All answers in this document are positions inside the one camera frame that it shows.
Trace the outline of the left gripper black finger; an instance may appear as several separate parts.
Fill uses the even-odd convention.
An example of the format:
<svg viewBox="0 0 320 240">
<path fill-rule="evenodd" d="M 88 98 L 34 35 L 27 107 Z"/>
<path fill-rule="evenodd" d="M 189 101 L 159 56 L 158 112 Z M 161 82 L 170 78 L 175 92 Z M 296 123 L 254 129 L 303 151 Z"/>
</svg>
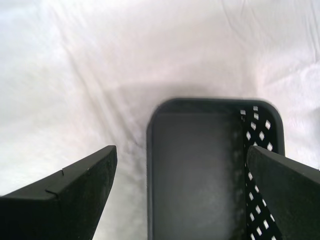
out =
<svg viewBox="0 0 320 240">
<path fill-rule="evenodd" d="M 320 238 L 319 170 L 251 146 L 247 165 L 284 240 Z"/>
<path fill-rule="evenodd" d="M 117 148 L 97 152 L 0 198 L 2 240 L 91 240 L 117 168 Z"/>
</svg>

